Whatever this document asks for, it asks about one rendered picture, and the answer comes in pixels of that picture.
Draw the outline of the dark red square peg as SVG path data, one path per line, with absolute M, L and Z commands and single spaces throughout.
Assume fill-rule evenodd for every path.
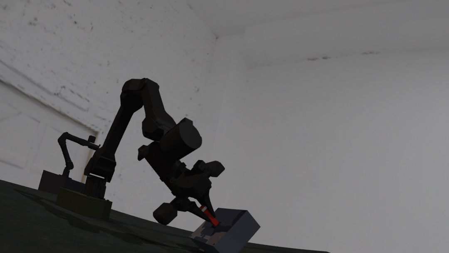
M 216 227 L 219 224 L 219 222 L 216 220 L 216 218 L 213 217 L 213 215 L 211 214 L 211 212 L 209 212 L 206 206 L 200 206 L 200 209 L 211 219 L 211 224 L 214 227 Z

